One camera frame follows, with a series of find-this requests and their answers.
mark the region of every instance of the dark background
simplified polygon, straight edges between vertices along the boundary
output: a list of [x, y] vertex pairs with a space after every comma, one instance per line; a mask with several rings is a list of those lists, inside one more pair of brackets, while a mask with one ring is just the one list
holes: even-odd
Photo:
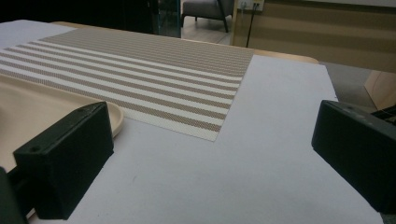
[[68, 21], [153, 34], [154, 0], [5, 0], [0, 22]]

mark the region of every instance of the beige stripe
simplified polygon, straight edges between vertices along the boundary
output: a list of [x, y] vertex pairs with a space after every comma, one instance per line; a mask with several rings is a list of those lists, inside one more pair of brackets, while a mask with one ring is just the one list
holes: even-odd
[[196, 103], [203, 104], [203, 105], [213, 105], [213, 106], [216, 106], [216, 107], [219, 107], [219, 108], [229, 108], [231, 106], [231, 105], [228, 105], [228, 104], [219, 103], [219, 102], [215, 102], [215, 101], [211, 101], [211, 100], [206, 100], [206, 99], [202, 99], [202, 98], [198, 98], [198, 97], [193, 97], [193, 96], [189, 96], [189, 95], [186, 95], [186, 94], [175, 93], [175, 92], [172, 92], [172, 91], [164, 91], [164, 90], [160, 90], [160, 89], [156, 89], [156, 88], [152, 88], [152, 87], [148, 87], [148, 86], [144, 86], [144, 85], [135, 84], [135, 83], [132, 83], [132, 82], [125, 82], [125, 81], [121, 81], [121, 80], [118, 80], [118, 79], [115, 79], [115, 78], [111, 78], [111, 77], [101, 77], [101, 76], [97, 76], [96, 74], [87, 73], [87, 72], [83, 72], [83, 71], [79, 71], [79, 70], [76, 70], [76, 69], [71, 69], [71, 68], [67, 68], [67, 67], [63, 67], [63, 66], [56, 66], [56, 65], [53, 65], [53, 64], [49, 64], [49, 63], [42, 63], [42, 62], [38, 62], [38, 61], [34, 61], [34, 60], [18, 57], [18, 56], [15, 56], [15, 55], [9, 55], [9, 54], [4, 54], [4, 53], [0, 52], [0, 56], [6, 57], [6, 58], [9, 58], [9, 59], [18, 60], [18, 61], [25, 62], [25, 63], [38, 64], [38, 65], [46, 66], [46, 67], [49, 67], [49, 68], [64, 70], [64, 71], [68, 71], [68, 72], [71, 72], [71, 73], [74, 73], [74, 74], [80, 74], [80, 75], [87, 76], [87, 77], [98, 78], [98, 79], [102, 79], [102, 80], [105, 80], [105, 81], [109, 81], [109, 82], [121, 84], [121, 85], [124, 85], [124, 86], [128, 86], [128, 87], [131, 87], [131, 88], [144, 90], [144, 91], [151, 91], [151, 92], [159, 93], [159, 94], [162, 94], [162, 95], [175, 97], [175, 98], [178, 98], [178, 99], [183, 99], [183, 100], [196, 102]]
[[67, 49], [67, 48], [62, 48], [62, 47], [55, 47], [55, 46], [52, 46], [52, 45], [44, 45], [44, 44], [40, 44], [40, 43], [36, 43], [36, 42], [30, 42], [29, 44], [37, 45], [37, 46], [44, 47], [44, 48], [49, 48], [49, 49], [63, 50], [63, 51], [71, 52], [71, 53], [84, 54], [84, 55], [88, 55], [88, 56], [92, 56], [92, 57], [98, 57], [98, 58], [102, 58], [102, 59], [106, 59], [106, 60], [118, 61], [118, 62], [121, 62], [121, 63], [131, 63], [131, 64], [136, 64], [136, 65], [139, 65], [139, 66], [151, 67], [151, 68], [154, 68], [154, 69], [160, 69], [160, 70], [164, 70], [164, 71], [167, 71], [167, 72], [173, 72], [173, 73], [180, 73], [182, 75], [191, 76], [191, 77], [200, 77], [200, 78], [211, 79], [211, 80], [215, 80], [215, 81], [220, 81], [220, 82], [225, 82], [225, 83], [232, 83], [232, 84], [239, 84], [241, 82], [240, 80], [230, 80], [230, 79], [225, 79], [225, 78], [220, 78], [220, 77], [205, 76], [205, 75], [200, 75], [200, 74], [196, 74], [196, 73], [191, 73], [191, 72], [185, 72], [185, 71], [180, 71], [180, 70], [171, 69], [171, 68], [160, 67], [160, 66], [156, 66], [156, 65], [148, 65], [146, 63], [131, 62], [131, 61], [128, 61], [128, 60], [117, 59], [117, 58], [108, 57], [108, 56], [104, 56], [104, 55], [93, 54], [93, 53], [89, 53], [89, 52], [81, 52], [81, 51], [78, 51], [78, 50]]
[[115, 74], [115, 75], [121, 76], [121, 77], [128, 77], [128, 78], [133, 78], [133, 79], [137, 79], [137, 80], [141, 80], [141, 81], [151, 82], [151, 83], [155, 83], [155, 84], [158, 84], [158, 85], [172, 87], [172, 88], [176, 88], [176, 89], [180, 89], [180, 90], [184, 90], [184, 91], [192, 91], [192, 92], [197, 92], [197, 93], [201, 93], [201, 94], [216, 96], [216, 97], [224, 98], [224, 99], [233, 99], [233, 95], [229, 95], [229, 94], [223, 94], [223, 93], [218, 93], [218, 92], [213, 92], [213, 91], [205, 91], [205, 90], [200, 90], [200, 89], [196, 89], [196, 88], [193, 88], [193, 87], [178, 85], [178, 84], [174, 84], [174, 83], [170, 83], [170, 82], [155, 80], [155, 79], [146, 78], [146, 77], [134, 76], [134, 75], [131, 75], [131, 74], [126, 74], [126, 73], [117, 72], [117, 71], [113, 71], [113, 70], [109, 70], [109, 69], [105, 69], [105, 68], [99, 68], [99, 67], [95, 67], [95, 66], [90, 66], [90, 65], [87, 65], [87, 64], [83, 64], [83, 63], [73, 63], [73, 62], [62, 60], [62, 59], [56, 59], [56, 58], [52, 58], [52, 57], [47, 57], [47, 56], [35, 54], [35, 53], [25, 52], [25, 51], [18, 50], [18, 49], [6, 49], [6, 50], [7, 51], [11, 51], [11, 52], [20, 53], [20, 54], [25, 54], [25, 55], [36, 57], [36, 58], [39, 58], [39, 59], [45, 59], [45, 60], [48, 60], [48, 61], [54, 61], [54, 62], [58, 62], [58, 63], [71, 64], [71, 65], [74, 65], [74, 66], [84, 67], [84, 68], [88, 68], [88, 69], [91, 69], [91, 70], [101, 71], [101, 72], [105, 72], [105, 73], [109, 73], [109, 74]]
[[[224, 47], [224, 46], [210, 46], [207, 44], [202, 44], [202, 43], [194, 43], [191, 45], [191, 43], [186, 43], [183, 41], [177, 40], [175, 42], [175, 39], [168, 39], [168, 38], [163, 38], [161, 36], [138, 36], [137, 34], [132, 34], [132, 36], [126, 37], [123, 36], [124, 34], [114, 34], [111, 33], [111, 35], [108, 35], [107, 33], [96, 33], [97, 31], [90, 30], [90, 29], [80, 29], [78, 31], [75, 31], [73, 34], [70, 32], [69, 34], [64, 34], [64, 36], [67, 37], [67, 39], [70, 39], [70, 37], [74, 38], [82, 38], [86, 39], [88, 37], [90, 41], [95, 41], [95, 42], [111, 42], [112, 47], [119, 47], [119, 46], [125, 46], [125, 45], [130, 45], [131, 44], [131, 39], [134, 41], [133, 44], [137, 46], [138, 49], [147, 49], [144, 44], [150, 43], [155, 48], [153, 49], [148, 49], [150, 51], [167, 51], [167, 52], [177, 52], [177, 51], [182, 51], [182, 50], [192, 50], [195, 49], [192, 52], [189, 52], [189, 54], [192, 57], [197, 57], [198, 59], [200, 58], [207, 58], [207, 57], [213, 57], [213, 58], [218, 58], [219, 56], [222, 56], [222, 52], [227, 52], [231, 53], [230, 56], [227, 56], [230, 59], [234, 60], [239, 60], [239, 57], [235, 55], [235, 53], [239, 50], [236, 50], [234, 48], [230, 47]], [[183, 47], [183, 49], [178, 49], [178, 48], [172, 48], [169, 49], [167, 45], [172, 45], [174, 47]], [[251, 49], [242, 49], [243, 51], [250, 52]]]
[[[122, 46], [119, 46], [118, 43], [122, 39], [129, 39], [130, 41], [128, 41], [128, 44], [126, 42], [120, 43]], [[225, 48], [201, 43], [189, 43], [187, 45], [184, 41], [162, 38], [161, 36], [126, 32], [109, 33], [87, 29], [49, 37], [43, 39], [43, 41], [64, 43], [67, 46], [79, 46], [82, 49], [110, 51], [117, 55], [122, 54], [147, 61], [174, 64], [175, 66], [208, 72], [215, 71], [217, 74], [228, 76], [244, 75], [253, 54], [251, 49], [238, 49], [240, 52], [230, 53], [229, 49], [232, 49], [230, 47]]]
[[149, 51], [148, 49], [139, 49], [138, 47], [115, 47], [115, 46], [108, 46], [103, 42], [95, 42], [94, 40], [87, 41], [85, 38], [82, 39], [69, 39], [68, 37], [59, 37], [56, 42], [48, 41], [47, 39], [43, 39], [41, 41], [47, 41], [50, 43], [62, 44], [69, 47], [74, 48], [81, 48], [81, 49], [90, 49], [90, 50], [97, 50], [100, 52], [105, 52], [109, 54], [116, 54], [124, 57], [131, 57], [145, 61], [151, 61], [155, 63], [166, 63], [177, 67], [184, 67], [190, 68], [194, 70], [205, 71], [208, 73], [216, 73], [221, 74], [224, 76], [233, 76], [233, 77], [241, 77], [243, 74], [235, 74], [237, 72], [237, 68], [231, 66], [225, 66], [222, 63], [215, 64], [213, 61], [210, 61], [210, 58], [205, 58], [201, 60], [197, 60], [192, 58], [191, 56], [188, 57], [186, 53], [175, 53], [170, 54], [169, 52], [155, 52], [153, 49]]
[[208, 82], [203, 82], [203, 81], [192, 80], [192, 79], [188, 79], [188, 78], [184, 78], [184, 77], [167, 76], [167, 75], [164, 75], [164, 74], [160, 74], [160, 73], [156, 73], [156, 72], [150, 72], [150, 71], [143, 70], [143, 69], [138, 69], [138, 68], [132, 68], [132, 67], [129, 67], [129, 66], [124, 66], [124, 65], [120, 65], [120, 64], [116, 64], [116, 63], [107, 63], [107, 62], [102, 62], [102, 61], [98, 61], [98, 60], [78, 57], [78, 56], [74, 56], [74, 55], [68, 55], [68, 54], [64, 54], [64, 53], [53, 52], [53, 51], [45, 50], [45, 49], [37, 49], [37, 48], [33, 48], [33, 47], [29, 47], [29, 46], [23, 46], [23, 45], [19, 45], [18, 47], [22, 48], [22, 49], [30, 49], [30, 50], [34, 50], [34, 51], [38, 51], [38, 52], [44, 52], [44, 53], [48, 53], [48, 54], [53, 54], [53, 55], [56, 55], [56, 56], [76, 59], [76, 60], [80, 60], [80, 61], [84, 61], [84, 62], [99, 63], [99, 64], [103, 64], [103, 65], [107, 65], [107, 66], [113, 66], [113, 67], [117, 67], [117, 68], [128, 70], [128, 71], [149, 74], [149, 75], [152, 75], [152, 76], [155, 76], [155, 77], [164, 77], [164, 78], [168, 78], [168, 79], [173, 79], [173, 80], [178, 80], [178, 81], [183, 81], [183, 82], [189, 82], [189, 83], [193, 83], [193, 84], [196, 84], [196, 85], [202, 85], [202, 86], [207, 86], [207, 87], [211, 87], [211, 88], [217, 88], [217, 89], [226, 90], [226, 91], [237, 91], [237, 89], [238, 89], [238, 88], [235, 88], [235, 87], [220, 86], [220, 85], [216, 85], [216, 84], [212, 84], [212, 83], [208, 83]]
[[[32, 67], [28, 67], [28, 66], [24, 66], [24, 65], [20, 65], [20, 64], [16, 64], [16, 63], [5, 62], [5, 61], [1, 61], [1, 60], [0, 60], [0, 64], [6, 65], [6, 66], [11, 66], [11, 67], [16, 67], [16, 68], [19, 68], [19, 69], [22, 69], [22, 70], [26, 70], [26, 71], [32, 71], [32, 69], [36, 69], [36, 68], [32, 68]], [[51, 65], [51, 64], [47, 64], [47, 63], [41, 63], [40, 65], [47, 66], [47, 67], [53, 68], [53, 69], [58, 69], [58, 70], [61, 70], [61, 71], [74, 73], [74, 74], [78, 74], [79, 73], [79, 71], [76, 71], [74, 69], [68, 69], [68, 68], [64, 68], [64, 67], [54, 66], [54, 65]], [[53, 73], [50, 73], [50, 72], [47, 72], [47, 71], [43, 71], [43, 70], [40, 70], [40, 69], [37, 69], [37, 71], [41, 71], [39, 73], [41, 75], [46, 75], [46, 76], [49, 76], [49, 77], [53, 77]], [[83, 73], [83, 72], [81, 72], [81, 74], [83, 76], [87, 75], [87, 77], [92, 77], [92, 78], [97, 78], [98, 77], [96, 75]], [[70, 82], [76, 82], [76, 83], [79, 83], [79, 84], [82, 84], [82, 85], [85, 85], [85, 86], [89, 86], [89, 87], [93, 87], [93, 86], [95, 86], [95, 88], [96, 87], [100, 87], [100, 88], [97, 88], [99, 90], [111, 91], [111, 92], [114, 92], [114, 93], [119, 94], [119, 95], [124, 95], [124, 96], [128, 96], [128, 97], [135, 98], [135, 99], [138, 99], [138, 100], [151, 102], [151, 103], [154, 103], [154, 104], [157, 104], [157, 105], [165, 105], [165, 106], [168, 106], [168, 107], [172, 107], [172, 108], [176, 108], [176, 109], [180, 109], [180, 110], [184, 110], [184, 111], [189, 111], [191, 113], [200, 114], [200, 115], [204, 115], [204, 116], [215, 118], [215, 119], [225, 119], [225, 116], [226, 116], [225, 114], [221, 114], [221, 113], [217, 113], [217, 112], [213, 112], [213, 111], [209, 111], [209, 110], [205, 110], [205, 109], [201, 109], [201, 108], [196, 108], [196, 107], [189, 106], [189, 105], [183, 105], [183, 104], [178, 104], [178, 103], [174, 103], [174, 102], [170, 102], [170, 101], [166, 101], [166, 100], [161, 100], [161, 99], [157, 99], [157, 98], [154, 98], [154, 97], [149, 97], [149, 96], [146, 96], [146, 95], [142, 95], [142, 94], [138, 94], [138, 93], [134, 93], [134, 92], [130, 92], [130, 91], [123, 91], [123, 90], [119, 90], [119, 89], [116, 89], [116, 88], [103, 86], [103, 85], [100, 85], [100, 84], [97, 84], [97, 83], [92, 83], [90, 81], [85, 81], [85, 80], [81, 80], [81, 79], [77, 79], [77, 78], [67, 77], [67, 76], [60, 75], [60, 74], [56, 74], [56, 77], [60, 78], [62, 80], [66, 80], [66, 81], [70, 81]], [[122, 81], [116, 80], [114, 78], [103, 78], [103, 80], [124, 85], [124, 83]]]
[[[20, 68], [20, 69], [26, 70], [26, 69], [24, 69], [24, 66], [20, 66], [20, 65], [17, 65], [17, 64], [13, 65], [11, 63], [8, 66], [14, 66], [16, 68]], [[34, 72], [34, 73], [38, 73], [38, 74], [41, 74], [41, 75], [44, 75], [44, 76], [59, 77], [59, 75], [57, 75], [57, 74], [52, 74], [52, 73], [50, 74], [50, 73], [48, 73], [46, 71], [42, 71], [42, 70], [39, 70], [39, 69], [34, 69], [34, 68], [27, 68], [27, 69], [28, 69], [28, 71], [31, 71], [31, 72]], [[190, 126], [194, 126], [194, 127], [198, 127], [198, 128], [201, 128], [201, 129], [210, 130], [210, 131], [213, 131], [213, 132], [219, 132], [219, 130], [220, 130], [220, 126], [216, 125], [216, 124], [212, 124], [212, 123], [208, 123], [208, 122], [204, 122], [204, 121], [199, 121], [199, 120], [196, 120], [196, 119], [189, 119], [189, 118], [181, 117], [181, 116], [174, 115], [174, 114], [171, 114], [171, 113], [162, 112], [160, 110], [147, 108], [147, 107], [142, 106], [142, 105], [130, 104], [130, 103], [123, 102], [123, 101], [120, 101], [120, 100], [117, 100], [117, 99], [106, 97], [104, 95], [98, 95], [98, 94], [94, 94], [94, 93], [91, 93], [91, 92], [78, 90], [78, 89], [75, 89], [75, 88], [72, 88], [72, 87], [67, 87], [67, 86], [64, 86], [64, 85], [61, 85], [61, 84], [54, 83], [52, 81], [42, 80], [42, 79], [38, 79], [38, 78], [34, 78], [34, 77], [28, 77], [28, 76], [25, 76], [25, 75], [22, 75], [22, 74], [18, 74], [18, 73], [15, 73], [15, 72], [10, 72], [10, 71], [4, 70], [4, 69], [0, 69], [0, 72], [2, 74], [8, 75], [8, 76], [21, 78], [21, 79], [25, 79], [25, 80], [28, 80], [28, 81], [33, 81], [35, 83], [41, 83], [41, 84], [44, 84], [44, 85], [47, 85], [47, 86], [51, 86], [51, 87], [54, 87], [54, 88], [57, 88], [57, 89], [61, 89], [61, 90], [64, 90], [64, 91], [71, 91], [71, 92], [74, 92], [74, 93], [90, 96], [90, 97], [93, 97], [93, 98], [96, 98], [96, 99], [109, 101], [109, 102], [112, 102], [114, 104], [120, 105], [122, 107], [129, 108], [129, 109], [132, 109], [132, 110], [135, 110], [135, 111], [139, 111], [139, 112], [142, 112], [142, 113], [150, 114], [150, 115], [153, 115], [153, 116], [156, 116], [156, 117], [160, 117], [160, 118], [163, 118], [163, 119], [169, 119], [169, 120], [172, 120], [172, 121], [175, 121], [175, 122], [184, 123], [184, 124], [187, 124], [187, 125], [190, 125]], [[92, 85], [90, 85], [90, 86], [94, 87], [96, 89], [101, 89], [101, 88], [104, 87], [104, 86], [101, 86], [101, 85], [98, 85], [98, 84], [94, 84], [94, 83], [92, 83]]]

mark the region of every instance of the wall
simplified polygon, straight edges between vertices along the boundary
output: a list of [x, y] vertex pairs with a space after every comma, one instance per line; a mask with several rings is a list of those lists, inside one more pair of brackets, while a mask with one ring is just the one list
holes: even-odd
[[[396, 73], [396, 9], [267, 0], [249, 47]], [[250, 14], [234, 17], [232, 44], [247, 42]]]

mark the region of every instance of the floor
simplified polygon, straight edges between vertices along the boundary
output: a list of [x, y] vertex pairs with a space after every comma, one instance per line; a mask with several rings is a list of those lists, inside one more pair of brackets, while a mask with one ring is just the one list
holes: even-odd
[[[231, 16], [227, 17], [227, 23], [231, 33]], [[202, 18], [195, 21], [194, 17], [186, 17], [184, 27], [181, 29], [181, 38], [230, 45], [230, 33], [225, 33], [222, 21]], [[327, 67], [335, 94], [340, 102], [358, 107], [368, 113], [376, 111], [373, 101], [364, 88], [365, 80], [372, 72], [371, 70], [336, 63], [319, 63]]]

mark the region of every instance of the glass door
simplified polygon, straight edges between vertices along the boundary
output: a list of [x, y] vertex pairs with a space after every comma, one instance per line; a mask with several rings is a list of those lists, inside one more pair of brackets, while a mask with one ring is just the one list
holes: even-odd
[[180, 0], [158, 1], [158, 14], [154, 18], [156, 35], [166, 35], [181, 38], [180, 31]]

